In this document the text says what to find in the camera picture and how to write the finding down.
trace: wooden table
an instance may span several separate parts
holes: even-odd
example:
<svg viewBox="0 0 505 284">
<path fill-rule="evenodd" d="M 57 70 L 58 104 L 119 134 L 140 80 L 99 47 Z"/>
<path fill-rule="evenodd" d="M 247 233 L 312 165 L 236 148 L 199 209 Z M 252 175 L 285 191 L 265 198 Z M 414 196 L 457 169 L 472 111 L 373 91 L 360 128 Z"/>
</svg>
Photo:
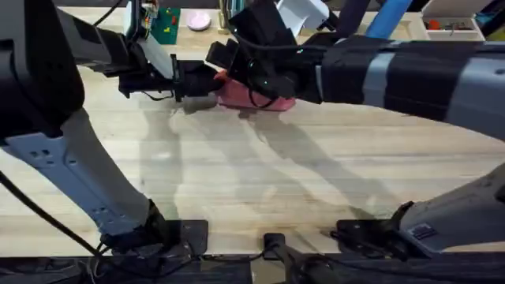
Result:
<svg viewBox="0 0 505 284">
<path fill-rule="evenodd" d="M 104 12 L 67 10 L 86 21 Z M 120 12 L 104 28 L 120 30 Z M 211 42 L 226 38 L 215 27 L 201 33 L 181 27 L 178 45 L 166 49 L 204 58 Z M 335 252 L 336 243 L 320 231 L 337 220 L 387 218 L 401 203 L 448 192 L 505 160 L 498 140 L 371 107 L 297 102 L 286 113 L 254 114 L 212 107 L 211 99 L 128 100 L 117 80 L 80 71 L 85 108 L 104 147 L 166 218 L 210 222 L 209 253 L 258 252 L 267 232 L 285 233 L 304 251 Z M 0 169 L 98 243 L 91 219 L 35 170 L 3 152 Z M 7 191 L 0 194 L 0 256 L 88 254 Z"/>
</svg>

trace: pink cloth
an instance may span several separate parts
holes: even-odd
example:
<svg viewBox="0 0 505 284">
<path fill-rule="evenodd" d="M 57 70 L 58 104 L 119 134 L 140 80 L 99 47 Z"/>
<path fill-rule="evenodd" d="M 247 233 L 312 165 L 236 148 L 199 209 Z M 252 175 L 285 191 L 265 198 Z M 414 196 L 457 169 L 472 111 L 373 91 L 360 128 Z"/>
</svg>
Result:
<svg viewBox="0 0 505 284">
<path fill-rule="evenodd" d="M 246 107 L 257 109 L 249 98 L 249 90 L 242 83 L 231 80 L 226 76 L 225 72 L 221 72 L 216 75 L 216 78 L 221 78 L 226 80 L 226 84 L 215 92 L 217 95 L 218 103 L 225 107 Z M 270 102 L 270 99 L 262 96 L 257 92 L 252 93 L 252 97 L 254 98 L 254 102 L 258 106 L 263 106 L 266 103 Z M 296 99 L 284 99 L 278 98 L 274 103 L 272 103 L 269 107 L 263 108 L 261 110 L 271 110 L 271 111 L 286 111 L 294 106 L 296 103 Z"/>
</svg>

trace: gray robot arm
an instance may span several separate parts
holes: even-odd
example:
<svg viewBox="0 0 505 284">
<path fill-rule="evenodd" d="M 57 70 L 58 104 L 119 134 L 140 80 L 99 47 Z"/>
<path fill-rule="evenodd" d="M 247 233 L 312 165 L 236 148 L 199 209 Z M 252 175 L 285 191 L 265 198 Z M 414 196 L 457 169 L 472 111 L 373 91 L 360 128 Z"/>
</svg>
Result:
<svg viewBox="0 0 505 284">
<path fill-rule="evenodd" d="M 268 26 L 251 27 L 264 14 Z M 272 99 L 368 105 L 505 139 L 503 43 L 395 42 L 337 27 L 296 45 L 285 20 L 270 2 L 255 2 L 230 19 L 238 43 L 214 43 L 208 61 Z M 367 254 L 368 243 L 403 259 L 505 241 L 504 186 L 501 166 L 433 200 L 408 203 L 390 220 L 341 220 L 335 236 L 348 249 Z"/>
<path fill-rule="evenodd" d="M 10 23 L 0 28 L 0 147 L 65 193 L 93 219 L 101 241 L 114 251 L 149 254 L 179 244 L 181 222 L 166 221 L 96 137 L 83 108 L 76 64 L 129 82 L 122 89 L 126 95 L 138 89 L 191 91 L 183 76 L 205 81 L 213 80 L 214 73 L 200 68 L 203 62 L 183 65 L 175 57 L 165 62 L 173 76 L 157 70 L 160 62 L 144 56 L 153 43 L 137 44 L 148 31 L 138 26 L 127 36 L 105 31 L 58 12 L 51 0 L 5 1 L 0 17 Z M 202 221 L 200 228 L 206 224 Z M 195 253 L 204 252 L 206 240 L 198 243 L 203 246 Z"/>
<path fill-rule="evenodd" d="M 380 107 L 505 139 L 502 43 L 348 40 L 335 45 L 320 67 L 324 102 Z M 359 51 L 364 47 L 374 51 Z M 504 194 L 502 165 L 468 185 L 404 207 L 401 218 L 383 228 L 429 256 L 458 245 L 505 241 Z"/>
</svg>

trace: cable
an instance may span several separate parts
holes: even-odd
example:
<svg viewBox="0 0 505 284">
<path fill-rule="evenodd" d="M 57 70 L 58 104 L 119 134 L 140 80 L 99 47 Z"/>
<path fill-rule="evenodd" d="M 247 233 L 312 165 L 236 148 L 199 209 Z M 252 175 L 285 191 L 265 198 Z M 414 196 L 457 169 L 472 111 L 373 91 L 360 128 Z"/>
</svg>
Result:
<svg viewBox="0 0 505 284">
<path fill-rule="evenodd" d="M 253 86 L 253 84 L 251 84 L 251 80 L 250 80 L 250 77 L 249 77 L 249 74 L 250 74 L 250 69 L 251 67 L 253 67 L 254 65 L 254 59 L 251 59 L 249 60 L 249 63 L 247 64 L 247 81 L 249 83 L 249 86 Z M 263 106 L 260 106 L 256 103 L 256 100 L 254 99 L 254 95 L 253 95 L 253 90 L 250 88 L 248 88 L 248 94 L 249 94 L 249 101 L 251 101 L 251 104 L 256 107 L 256 108 L 259 108 L 259 109 L 266 109 L 267 107 L 271 106 L 272 104 L 274 104 L 275 102 L 277 102 L 277 100 L 279 99 L 279 97 L 276 97 L 276 98 L 273 98 L 273 99 L 270 99 L 268 102 L 266 102 Z"/>
<path fill-rule="evenodd" d="M 269 251 L 274 252 L 275 251 L 274 248 L 276 248 L 277 246 L 278 246 L 277 244 L 274 244 L 272 246 L 266 247 L 260 254 L 257 254 L 255 256 L 246 256 L 239 259 L 217 258 L 215 256 L 202 256 L 201 259 L 219 263 L 250 263 L 253 262 L 254 260 L 262 258 L 265 255 L 265 253 Z"/>
<path fill-rule="evenodd" d="M 103 14 L 103 16 L 100 17 L 93 25 L 95 27 L 98 27 L 99 24 L 102 24 L 102 22 L 105 19 L 107 19 L 112 14 L 112 12 L 114 12 L 121 5 L 121 3 L 123 3 L 123 0 L 118 0 L 117 2 L 115 2 L 115 4 L 112 5 L 112 7 L 107 11 L 107 13 Z"/>
<path fill-rule="evenodd" d="M 141 93 L 143 93 L 144 95 L 148 96 L 149 99 L 152 99 L 155 102 L 159 102 L 159 101 L 162 101 L 164 99 L 172 99 L 174 97 L 174 91 L 172 91 L 172 90 L 170 90 L 171 95 L 167 95 L 167 96 L 164 96 L 164 97 L 161 97 L 161 98 L 156 98 L 156 97 L 154 97 L 152 95 L 149 95 L 147 92 L 141 92 Z"/>
<path fill-rule="evenodd" d="M 80 237 L 79 235 L 75 234 L 71 229 L 69 229 L 67 226 L 63 225 L 61 222 L 59 222 L 57 219 L 55 219 L 53 216 L 45 212 L 39 205 L 37 205 L 35 202 L 30 200 L 22 191 L 19 190 L 19 188 L 11 182 L 10 179 L 7 178 L 7 176 L 4 175 L 2 171 L 0 171 L 0 183 L 6 187 L 6 189 L 12 193 L 22 204 L 24 204 L 26 207 L 30 208 L 33 212 L 35 212 L 40 218 L 46 220 L 46 222 L 50 223 L 54 228 L 58 229 L 71 239 L 73 239 L 76 243 L 81 245 L 83 248 L 85 248 L 87 251 L 89 251 L 94 257 L 100 259 L 101 261 L 108 263 L 111 265 L 114 269 L 121 271 L 126 274 L 130 275 L 135 275 L 137 277 L 141 278 L 149 278 L 149 279 L 158 279 L 162 277 L 166 277 L 170 275 L 171 273 L 174 273 L 175 271 L 178 271 L 179 269 L 183 268 L 184 266 L 188 265 L 192 261 L 194 261 L 194 258 L 192 258 L 189 261 L 186 261 L 176 267 L 175 269 L 172 269 L 168 271 L 167 273 L 163 275 L 143 275 L 141 273 L 137 273 L 135 271 L 130 271 L 127 270 L 123 267 L 118 266 L 116 263 L 108 260 L 106 257 L 102 256 L 99 251 L 97 251 L 95 248 L 93 248 L 89 243 L 86 242 L 85 239 Z"/>
</svg>

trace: blue pole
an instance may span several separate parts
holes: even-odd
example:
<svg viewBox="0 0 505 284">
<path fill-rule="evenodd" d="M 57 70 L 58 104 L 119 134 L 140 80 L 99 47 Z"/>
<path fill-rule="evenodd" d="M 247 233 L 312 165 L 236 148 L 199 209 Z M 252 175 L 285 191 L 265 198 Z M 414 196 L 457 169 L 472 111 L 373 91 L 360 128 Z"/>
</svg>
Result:
<svg viewBox="0 0 505 284">
<path fill-rule="evenodd" d="M 413 0 L 387 0 L 366 31 L 367 37 L 389 39 Z"/>
</svg>

